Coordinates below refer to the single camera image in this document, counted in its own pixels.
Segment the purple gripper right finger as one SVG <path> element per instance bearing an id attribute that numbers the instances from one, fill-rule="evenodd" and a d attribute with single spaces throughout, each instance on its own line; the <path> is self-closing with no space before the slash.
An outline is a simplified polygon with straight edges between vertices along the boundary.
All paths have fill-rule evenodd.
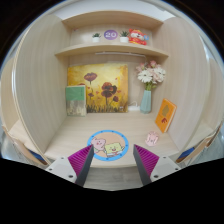
<path id="1" fill-rule="evenodd" d="M 137 164 L 142 184 L 150 184 L 150 176 L 159 160 L 159 157 L 139 145 L 134 145 L 133 155 Z"/>

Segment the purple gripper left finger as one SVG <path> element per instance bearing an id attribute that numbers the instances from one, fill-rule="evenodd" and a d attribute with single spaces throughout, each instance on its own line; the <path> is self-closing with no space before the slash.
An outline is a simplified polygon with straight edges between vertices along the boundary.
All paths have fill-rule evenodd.
<path id="1" fill-rule="evenodd" d="M 94 156 L 94 149 L 92 145 L 89 145 L 76 153 L 70 155 L 68 160 L 76 173 L 77 179 L 75 183 L 78 186 L 83 186 Z"/>

